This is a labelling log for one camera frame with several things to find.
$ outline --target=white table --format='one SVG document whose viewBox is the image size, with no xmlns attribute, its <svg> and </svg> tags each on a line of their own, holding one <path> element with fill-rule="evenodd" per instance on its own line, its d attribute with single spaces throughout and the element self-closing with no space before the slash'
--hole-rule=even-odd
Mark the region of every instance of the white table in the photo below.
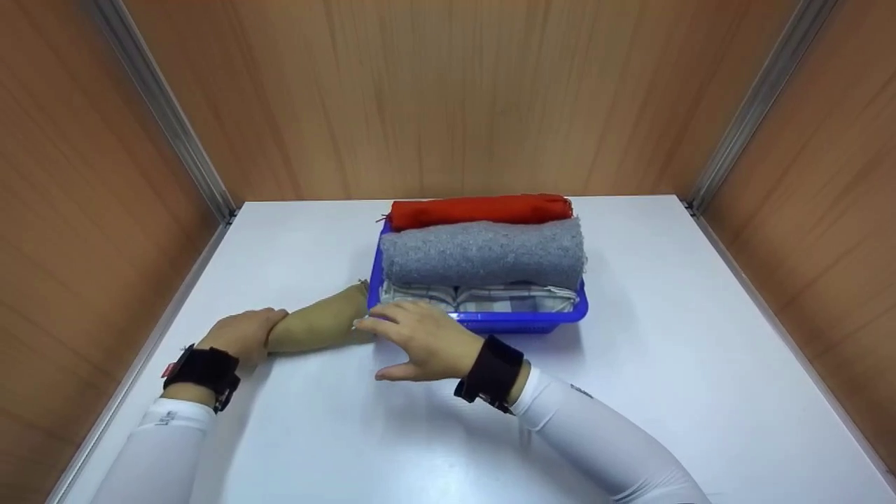
<svg viewBox="0 0 896 504">
<path fill-rule="evenodd" d="M 896 502 L 674 197 L 573 205 L 590 313 L 551 335 L 507 341 L 663 442 L 717 504 Z M 375 221 L 388 208 L 246 204 L 65 502 L 90 499 L 180 347 L 228 314 L 299 308 L 367 277 Z M 453 398 L 453 382 L 374 382 L 377 369 L 402 360 L 377 342 L 258 369 L 210 435 L 193 502 L 600 501 L 512 416 Z"/>
</svg>

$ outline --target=red label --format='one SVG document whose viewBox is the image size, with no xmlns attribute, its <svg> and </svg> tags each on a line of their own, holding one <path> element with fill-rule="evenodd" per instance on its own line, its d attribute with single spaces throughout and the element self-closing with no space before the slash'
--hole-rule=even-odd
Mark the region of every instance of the red label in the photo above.
<svg viewBox="0 0 896 504">
<path fill-rule="evenodd" d="M 162 371 L 162 377 L 167 378 L 169 374 L 171 374 L 171 369 L 174 368 L 176 362 L 171 362 L 169 365 L 165 366 L 165 370 Z"/>
</svg>

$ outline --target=blue plastic basket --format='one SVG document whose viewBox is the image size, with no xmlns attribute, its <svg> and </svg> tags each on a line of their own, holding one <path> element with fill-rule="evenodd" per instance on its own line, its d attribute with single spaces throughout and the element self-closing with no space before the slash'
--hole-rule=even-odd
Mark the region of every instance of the blue plastic basket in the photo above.
<svg viewBox="0 0 896 504">
<path fill-rule="evenodd" d="M 380 236 L 392 232 L 388 221 L 383 222 Z M 376 242 L 374 267 L 370 272 L 370 292 L 367 294 L 367 309 L 380 302 L 380 288 L 383 287 L 383 251 L 379 240 Z M 571 311 L 562 313 L 514 312 L 493 313 L 465 311 L 449 313 L 462 326 L 478 335 L 527 334 L 546 335 L 561 324 L 572 324 L 585 318 L 588 314 L 588 296 L 585 295 L 585 281 L 579 283 L 579 300 Z"/>
</svg>

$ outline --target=plaid rolled cloth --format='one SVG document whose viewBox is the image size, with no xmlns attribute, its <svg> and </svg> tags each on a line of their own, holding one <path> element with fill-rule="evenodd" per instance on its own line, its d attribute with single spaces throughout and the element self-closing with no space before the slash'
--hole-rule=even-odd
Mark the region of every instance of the plaid rolled cloth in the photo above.
<svg viewBox="0 0 896 504">
<path fill-rule="evenodd" d="M 423 300 L 447 312 L 453 312 L 456 290 L 439 285 L 395 285 L 383 280 L 380 288 L 380 302 L 391 303 L 398 300 Z"/>
<path fill-rule="evenodd" d="M 460 287 L 455 306 L 458 312 L 538 312 L 572 311 L 578 294 L 560 287 L 532 283 L 512 283 L 489 287 Z"/>
</svg>

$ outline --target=black wristband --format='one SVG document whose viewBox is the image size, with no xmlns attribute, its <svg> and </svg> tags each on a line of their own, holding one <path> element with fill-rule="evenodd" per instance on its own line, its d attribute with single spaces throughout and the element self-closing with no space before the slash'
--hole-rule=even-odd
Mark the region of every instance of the black wristband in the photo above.
<svg viewBox="0 0 896 504">
<path fill-rule="evenodd" d="M 510 413 L 507 396 L 520 376 L 520 369 L 522 352 L 490 335 L 482 344 L 470 373 L 454 388 L 454 395 L 468 403 L 481 397 L 497 410 Z"/>
<path fill-rule="evenodd" d="M 237 366 L 239 359 L 217 348 L 186 347 L 165 378 L 162 390 L 176 383 L 192 383 L 210 389 L 215 395 L 212 410 L 224 411 L 230 397 L 239 387 Z"/>
</svg>

